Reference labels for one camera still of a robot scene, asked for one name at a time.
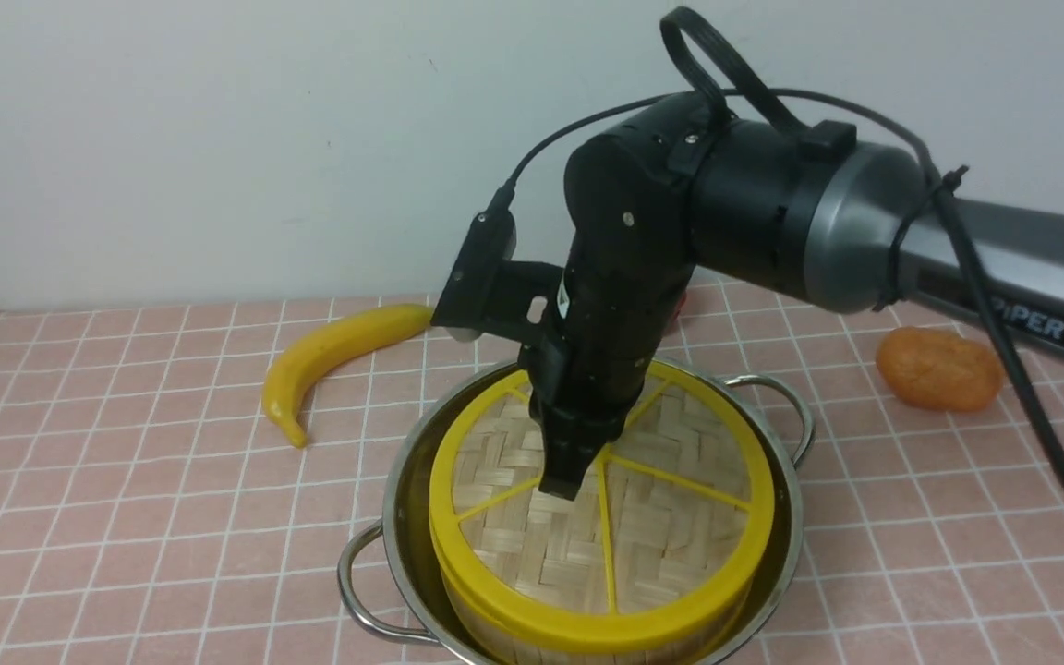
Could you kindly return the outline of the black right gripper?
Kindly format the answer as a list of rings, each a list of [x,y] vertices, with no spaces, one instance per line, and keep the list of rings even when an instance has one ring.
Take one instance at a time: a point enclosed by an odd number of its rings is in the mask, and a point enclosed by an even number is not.
[[[539,337],[518,358],[543,434],[541,493],[573,501],[621,437],[694,269],[681,232],[575,233]]]

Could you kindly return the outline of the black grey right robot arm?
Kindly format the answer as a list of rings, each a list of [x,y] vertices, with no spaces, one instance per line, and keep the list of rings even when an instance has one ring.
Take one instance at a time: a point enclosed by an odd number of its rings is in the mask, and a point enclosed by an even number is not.
[[[573,500],[697,268],[833,314],[913,300],[1064,359],[1064,216],[959,199],[962,177],[929,167],[921,144],[878,146],[853,124],[742,119],[720,93],[656,98],[567,160],[565,265],[511,260],[510,177],[478,303],[466,294],[480,268],[443,292],[436,321],[521,345],[541,491]]]

